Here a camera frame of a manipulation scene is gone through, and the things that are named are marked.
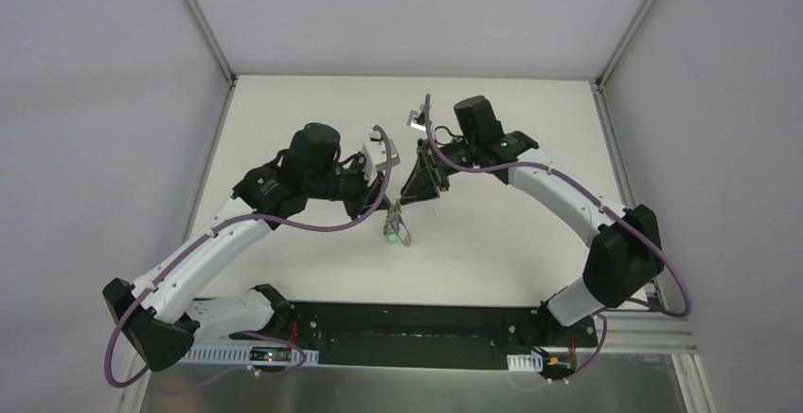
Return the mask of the metal keyring carabiner plate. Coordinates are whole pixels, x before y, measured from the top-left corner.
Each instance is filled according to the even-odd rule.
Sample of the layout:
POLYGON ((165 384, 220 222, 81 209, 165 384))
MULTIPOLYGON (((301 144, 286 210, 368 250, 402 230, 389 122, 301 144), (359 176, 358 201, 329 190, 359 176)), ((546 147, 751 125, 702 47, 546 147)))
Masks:
POLYGON ((412 245, 412 236, 402 218, 402 205, 397 202, 394 203, 386 212, 384 219, 383 234, 388 232, 397 232, 399 234, 399 242, 404 247, 412 245))

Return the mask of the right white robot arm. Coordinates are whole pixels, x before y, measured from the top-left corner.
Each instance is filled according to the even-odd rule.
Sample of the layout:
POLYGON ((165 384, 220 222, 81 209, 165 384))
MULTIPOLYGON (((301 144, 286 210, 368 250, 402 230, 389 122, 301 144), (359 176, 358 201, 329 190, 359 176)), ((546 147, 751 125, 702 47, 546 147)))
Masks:
POLYGON ((620 306, 663 272, 657 219, 648 207, 608 201, 556 169, 534 139, 505 132, 483 96, 455 105, 460 132, 443 145, 435 141, 430 108, 425 101, 408 117, 408 125, 426 136, 418 142, 415 167, 402 187, 403 204, 436 199, 459 172, 489 173, 545 206, 589 249, 580 277, 540 310, 537 331, 547 345, 563 345, 581 319, 620 306))

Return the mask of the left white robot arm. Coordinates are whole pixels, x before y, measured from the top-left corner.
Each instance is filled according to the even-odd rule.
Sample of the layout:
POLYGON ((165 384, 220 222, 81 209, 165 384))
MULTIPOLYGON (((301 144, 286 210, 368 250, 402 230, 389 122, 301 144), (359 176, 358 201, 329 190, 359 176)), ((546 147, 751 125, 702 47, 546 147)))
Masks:
POLYGON ((365 221, 384 206, 399 156, 380 126, 357 153, 341 155, 341 137, 329 125, 308 123, 289 147, 249 170, 220 209, 188 241, 133 281, 113 278, 102 289, 115 321, 104 361, 115 387, 112 359, 125 337, 144 369, 178 363, 199 340, 256 332, 266 341, 289 328, 287 301, 269 286, 239 296, 202 300, 199 294, 243 251, 280 227, 334 233, 365 221))

